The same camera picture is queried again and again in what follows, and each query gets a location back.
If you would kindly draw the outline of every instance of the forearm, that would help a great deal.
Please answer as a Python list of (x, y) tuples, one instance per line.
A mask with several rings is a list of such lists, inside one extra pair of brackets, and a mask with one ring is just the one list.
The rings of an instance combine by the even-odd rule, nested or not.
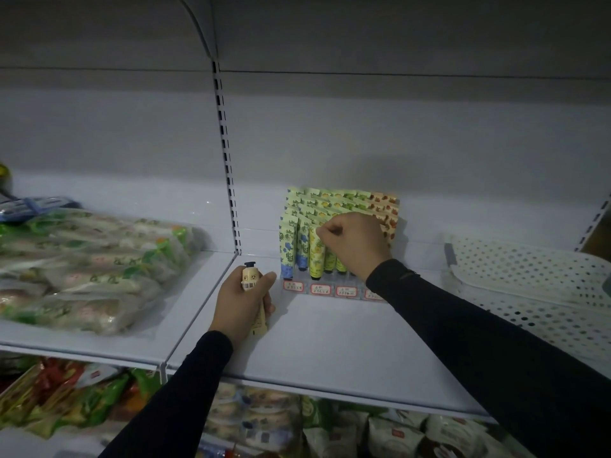
[(398, 261), (382, 263), (367, 286), (538, 458), (579, 455), (584, 443), (602, 447), (603, 415), (611, 410), (606, 377), (528, 331), (409, 275)]
[(100, 457), (195, 456), (221, 374), (232, 353), (232, 344), (224, 334), (204, 334), (172, 379)]

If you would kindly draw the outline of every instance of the acrylic tray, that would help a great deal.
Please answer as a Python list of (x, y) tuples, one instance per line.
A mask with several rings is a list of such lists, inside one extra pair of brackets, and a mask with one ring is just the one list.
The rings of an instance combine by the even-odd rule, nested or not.
[(283, 280), (284, 291), (300, 294), (323, 295), (327, 297), (342, 297), (344, 299), (371, 300), (385, 302), (378, 294), (371, 292), (357, 277), (337, 271), (331, 274), (323, 273), (319, 280), (313, 280), (309, 272), (293, 269), (293, 279)]
[(611, 264), (599, 257), (451, 235), (446, 259), (471, 286), (611, 315)]

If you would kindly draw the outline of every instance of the red-bordered label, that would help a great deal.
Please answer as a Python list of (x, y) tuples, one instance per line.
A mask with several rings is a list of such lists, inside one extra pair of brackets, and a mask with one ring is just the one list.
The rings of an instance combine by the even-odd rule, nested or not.
[(378, 296), (378, 294), (376, 294), (373, 291), (370, 291), (369, 289), (365, 290), (365, 299), (366, 300), (384, 300), (380, 296)]
[(310, 284), (310, 294), (331, 295), (331, 286), (328, 284)]
[(282, 287), (287, 291), (304, 292), (304, 284), (301, 281), (284, 280)]
[(355, 286), (337, 286), (335, 288), (335, 295), (337, 297), (347, 297), (348, 299), (354, 299), (359, 295), (359, 290)]

